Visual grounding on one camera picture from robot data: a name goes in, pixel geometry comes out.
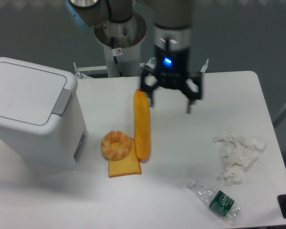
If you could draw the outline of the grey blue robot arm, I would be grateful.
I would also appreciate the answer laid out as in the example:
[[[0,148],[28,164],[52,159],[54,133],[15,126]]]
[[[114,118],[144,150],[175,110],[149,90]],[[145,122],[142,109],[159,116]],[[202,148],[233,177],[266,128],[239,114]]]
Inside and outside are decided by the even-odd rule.
[[[140,45],[146,36],[144,18],[132,0],[68,0],[66,6],[82,28],[94,28],[103,46],[109,77],[140,76],[148,98],[158,87],[181,91],[189,105],[203,94],[202,77],[188,72],[191,48],[192,0],[146,0],[154,11],[154,57],[141,65]]]

